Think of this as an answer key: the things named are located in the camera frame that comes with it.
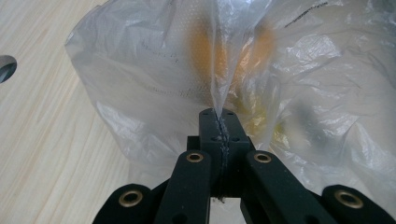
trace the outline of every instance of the wooden surface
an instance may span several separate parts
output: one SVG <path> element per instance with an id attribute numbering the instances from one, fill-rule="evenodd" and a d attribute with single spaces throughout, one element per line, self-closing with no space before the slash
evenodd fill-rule
<path id="1" fill-rule="evenodd" d="M 128 161 L 93 109 L 64 41 L 105 0 L 1 0 L 0 223 L 91 223 Z"/>

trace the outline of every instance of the plastic bag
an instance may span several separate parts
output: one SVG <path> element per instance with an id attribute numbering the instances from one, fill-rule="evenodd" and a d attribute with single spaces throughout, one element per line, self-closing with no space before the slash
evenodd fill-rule
<path id="1" fill-rule="evenodd" d="M 168 178 L 198 113 L 224 106 L 306 188 L 347 185 L 396 217 L 395 7 L 113 0 L 81 20 L 66 50 L 132 182 Z M 212 202 L 211 223 L 243 222 L 237 200 Z"/>

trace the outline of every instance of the wood grain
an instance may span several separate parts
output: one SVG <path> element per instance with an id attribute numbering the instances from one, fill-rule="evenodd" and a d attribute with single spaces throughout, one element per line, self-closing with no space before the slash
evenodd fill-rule
<path id="1" fill-rule="evenodd" d="M 90 223 L 127 183 L 128 161 L 94 111 L 64 50 L 105 0 L 0 1 L 0 223 Z"/>

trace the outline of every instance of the screw hole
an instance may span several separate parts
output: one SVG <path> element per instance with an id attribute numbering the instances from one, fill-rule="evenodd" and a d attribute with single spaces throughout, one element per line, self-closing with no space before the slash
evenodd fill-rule
<path id="1" fill-rule="evenodd" d="M 304 221 L 306 224 L 319 224 L 319 220 L 314 216 L 305 216 Z"/>
<path id="2" fill-rule="evenodd" d="M 0 55 L 0 83 L 7 81 L 17 70 L 17 60 L 9 55 Z"/>
<path id="3" fill-rule="evenodd" d="M 337 199 L 338 202 L 341 204 L 350 207 L 350 208 L 362 208 L 363 207 L 363 201 L 358 198 L 356 195 L 343 190 L 339 189 L 334 193 L 335 198 Z"/>
<path id="4" fill-rule="evenodd" d="M 186 217 L 186 215 L 179 213 L 179 214 L 173 216 L 172 222 L 174 224 L 183 224 L 183 223 L 187 222 L 187 217 Z"/>
<path id="5" fill-rule="evenodd" d="M 254 155 L 254 160 L 258 161 L 258 162 L 262 162 L 262 163 L 267 163 L 270 162 L 272 159 L 270 156 L 259 153 Z"/>
<path id="6" fill-rule="evenodd" d="M 204 156 L 200 153 L 190 153 L 187 156 L 187 161 L 190 161 L 190 162 L 200 162 L 203 159 L 204 159 Z"/>
<path id="7" fill-rule="evenodd" d="M 139 190 L 129 190 L 121 194 L 119 203 L 123 207 L 133 207 L 143 200 L 143 194 Z"/>

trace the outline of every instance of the clear plastic bag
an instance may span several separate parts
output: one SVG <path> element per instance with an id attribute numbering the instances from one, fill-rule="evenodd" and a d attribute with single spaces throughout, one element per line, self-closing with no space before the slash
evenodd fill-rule
<path id="1" fill-rule="evenodd" d="M 395 7 L 113 0 L 81 20 L 66 50 L 132 182 L 168 178 L 198 113 L 225 107 L 306 188 L 347 185 L 395 217 Z M 238 210 L 214 201 L 211 223 L 243 223 Z"/>

